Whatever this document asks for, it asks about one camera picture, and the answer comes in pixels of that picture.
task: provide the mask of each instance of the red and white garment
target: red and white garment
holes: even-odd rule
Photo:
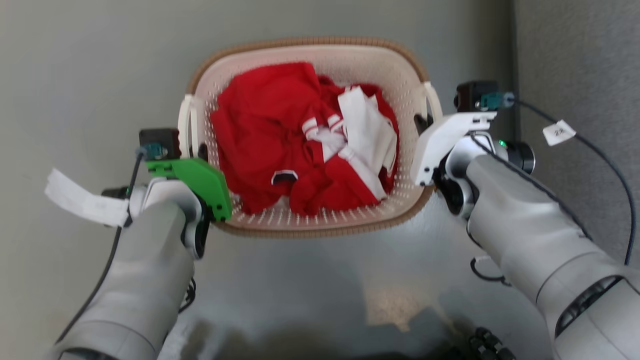
[[[261,67],[230,82],[211,123],[246,213],[283,196],[302,215],[352,209],[393,189],[397,122],[377,86],[345,92],[309,63]]]

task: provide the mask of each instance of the white tag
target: white tag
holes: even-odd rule
[[[553,146],[573,138],[575,130],[573,130],[564,120],[560,120],[559,122],[542,129],[542,134],[545,135],[547,144],[549,144],[549,146]]]
[[[44,193],[59,207],[81,218],[109,226],[123,226],[129,218],[129,201],[94,195],[58,169],[47,178]]]

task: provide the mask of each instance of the brown basket rim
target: brown basket rim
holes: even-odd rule
[[[202,75],[205,71],[213,65],[216,61],[233,54],[245,53],[247,51],[271,49],[274,47],[288,47],[288,46],[303,46],[303,45],[361,45],[361,46],[373,46],[384,47],[395,51],[402,55],[411,66],[415,69],[420,81],[429,81],[429,74],[427,70],[418,61],[416,56],[403,45],[393,42],[391,40],[385,40],[381,38],[371,37],[304,37],[304,38],[285,38],[281,40],[271,40],[263,42],[254,42],[250,44],[239,45],[230,47],[222,51],[218,51],[210,58],[206,59],[201,66],[195,71],[189,85],[187,86],[187,94],[194,94]],[[237,236],[247,236],[253,238],[317,238],[317,237],[329,237],[329,236],[342,236],[368,233],[370,231],[384,230],[390,227],[400,225],[409,219],[413,218],[417,213],[425,206],[431,194],[433,193],[433,187],[428,186],[422,191],[420,198],[415,204],[404,213],[380,222],[364,225],[353,225],[347,227],[340,227],[334,229],[315,229],[315,230],[265,230],[265,229],[243,229],[240,227],[231,226],[224,222],[216,222],[214,225],[227,233]]]

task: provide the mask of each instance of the green bracket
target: green bracket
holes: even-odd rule
[[[200,158],[147,161],[153,177],[174,177],[201,197],[218,221],[231,218],[232,206],[225,176]]]

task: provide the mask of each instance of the laundry basket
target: laundry basket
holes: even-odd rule
[[[179,117],[182,153],[196,154],[204,143],[209,163],[219,168],[216,135],[209,122],[216,97],[236,75],[276,63],[307,61],[318,74],[330,76],[338,85],[372,83],[393,108],[399,126],[399,166],[394,189],[377,206],[349,211],[321,210],[315,217],[291,213],[277,204],[262,213],[247,215],[241,200],[231,194],[232,218],[216,222],[220,229],[243,236],[301,238],[364,233],[401,224],[425,205],[433,189],[415,186],[409,176],[418,134],[416,113],[426,115],[424,83],[427,72],[414,55],[387,40],[351,37],[297,38],[260,42],[224,50],[211,56],[196,71]]]

